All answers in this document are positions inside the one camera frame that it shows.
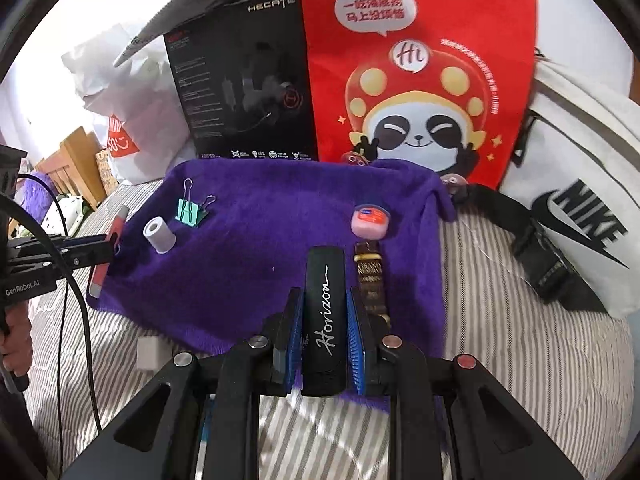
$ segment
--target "purple plush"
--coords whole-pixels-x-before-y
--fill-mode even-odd
[[[47,184],[49,189],[53,191],[54,195],[58,194],[56,185],[48,174],[41,173],[39,171],[31,171],[31,174],[33,176],[37,176],[41,181]],[[51,204],[53,204],[53,199],[47,190],[34,180],[28,180],[25,178],[23,187],[24,194],[21,205],[27,213],[35,218],[38,224],[41,224],[44,217],[47,215]]]
[[[191,201],[217,200],[198,228],[175,219],[186,178]],[[399,160],[367,168],[286,160],[190,160],[126,224],[94,308],[116,312],[190,348],[219,353],[280,312],[292,286],[304,286],[309,248],[336,245],[347,284],[357,285],[353,210],[371,192],[391,212],[381,242],[394,332],[425,354],[442,352],[445,313],[438,214],[454,210],[439,177]],[[157,254],[143,237],[161,216],[177,241]]]

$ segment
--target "black cable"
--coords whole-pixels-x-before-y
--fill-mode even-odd
[[[69,236],[69,233],[66,228],[66,219],[62,213],[62,208],[60,207],[60,202],[53,193],[53,190],[40,178],[34,176],[32,174],[19,173],[18,179],[25,178],[28,180],[33,180],[40,184],[47,192],[51,195],[53,202],[56,204],[56,208],[58,209],[58,213],[60,215],[60,219],[62,220],[62,229],[65,233],[65,237]],[[69,282],[65,283],[65,301],[62,303],[62,319],[60,320],[60,335],[58,337],[58,366],[56,368],[56,403],[58,407],[58,440],[59,440],[59,455],[60,461],[58,462],[58,478],[62,478],[62,469],[63,469],[63,461],[65,456],[65,443],[64,443],[64,435],[62,431],[62,386],[61,386],[61,368],[62,368],[62,337],[65,331],[65,318],[66,318],[66,302],[69,296]]]
[[[16,219],[20,224],[25,226],[31,234],[38,240],[47,253],[50,254],[52,262],[58,266],[60,273],[62,276],[66,278],[67,283],[71,287],[73,294],[76,296],[78,300],[78,305],[80,307],[80,313],[82,315],[82,329],[84,331],[84,346],[86,349],[86,371],[87,371],[87,381],[89,383],[89,396],[91,399],[91,407],[94,412],[94,421],[95,426],[98,432],[102,431],[102,425],[100,424],[100,416],[98,414],[98,403],[95,397],[95,383],[94,383],[94,360],[91,354],[91,333],[89,327],[89,313],[86,307],[86,303],[84,301],[84,296],[82,295],[82,291],[78,286],[78,282],[73,276],[73,273],[69,269],[66,264],[65,259],[60,254],[60,251],[55,246],[55,244],[49,238],[49,235],[46,234],[44,229],[36,222],[36,220],[27,213],[23,208],[21,208],[17,203],[11,200],[7,195],[0,193],[0,210],[7,213],[11,218]]]

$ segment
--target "cartoon panda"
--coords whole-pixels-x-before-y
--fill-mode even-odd
[[[353,151],[467,177],[486,137],[488,95],[486,80],[466,60],[419,41],[396,43],[347,81]]]

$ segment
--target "brown tube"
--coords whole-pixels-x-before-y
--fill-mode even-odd
[[[390,319],[385,303],[385,283],[382,279],[382,256],[380,244],[375,240],[357,242],[354,248],[353,261],[358,271],[360,295],[369,314]]]

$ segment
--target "striped bedsheet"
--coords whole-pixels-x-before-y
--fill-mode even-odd
[[[159,186],[120,186],[79,235],[105,232],[120,205],[133,214]],[[633,402],[633,354],[624,320],[542,305],[510,255],[510,235],[474,214],[440,230],[447,308],[445,357],[476,355],[588,479],[604,478],[624,449]],[[87,270],[76,272],[85,288]],[[56,351],[64,286],[33,301],[34,362],[26,402],[57,470]],[[89,312],[95,383],[106,425],[151,374],[135,369],[136,340],[154,334],[115,314]],[[70,294],[62,365],[65,467],[95,437],[78,303]],[[260,402],[260,478],[386,478],[388,415],[341,399]],[[449,463],[443,457],[446,478]]]

